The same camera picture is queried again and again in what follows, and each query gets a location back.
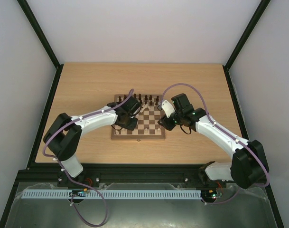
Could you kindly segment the wooden chess board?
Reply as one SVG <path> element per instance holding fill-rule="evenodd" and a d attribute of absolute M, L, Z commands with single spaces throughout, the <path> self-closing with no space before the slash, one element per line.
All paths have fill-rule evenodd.
<path fill-rule="evenodd" d="M 162 110 L 158 109 L 158 105 L 161 101 L 161 95 L 156 94 L 134 94 L 141 105 L 149 103 L 150 106 L 154 106 L 154 111 L 145 110 L 143 113 L 137 113 L 138 119 L 137 125 L 134 130 L 125 130 L 125 134 L 121 134 L 119 126 L 115 126 L 111 131 L 112 140 L 164 140 L 166 138 L 165 129 L 158 124 L 158 120 L 164 115 Z M 144 129 L 148 128 L 149 133 L 145 134 Z M 156 134 L 156 130 L 160 128 L 161 134 Z"/>

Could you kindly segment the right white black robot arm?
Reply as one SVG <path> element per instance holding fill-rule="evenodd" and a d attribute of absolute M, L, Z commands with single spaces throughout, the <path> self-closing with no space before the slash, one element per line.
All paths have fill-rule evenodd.
<path fill-rule="evenodd" d="M 158 124 L 171 131 L 176 126 L 187 127 L 189 132 L 197 132 L 210 139 L 225 151 L 231 161 L 211 161 L 201 167 L 199 180 L 205 186 L 215 181 L 233 181 L 247 189 L 253 184 L 267 183 L 268 167 L 258 156 L 263 154 L 263 146 L 257 141 L 249 141 L 230 132 L 212 118 L 202 108 L 194 109 L 186 94 L 163 100 L 158 105 L 164 115 Z"/>

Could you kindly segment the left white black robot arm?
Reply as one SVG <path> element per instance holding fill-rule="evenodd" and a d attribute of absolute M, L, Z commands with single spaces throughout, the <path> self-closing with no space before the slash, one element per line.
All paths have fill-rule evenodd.
<path fill-rule="evenodd" d="M 108 103 L 92 113 L 80 116 L 62 113 L 43 138 L 45 148 L 49 148 L 54 158 L 61 162 L 62 168 L 75 178 L 83 172 L 83 166 L 75 154 L 80 138 L 104 126 L 117 125 L 132 131 L 137 125 L 136 114 L 140 109 L 140 102 L 130 96 L 122 102 Z"/>

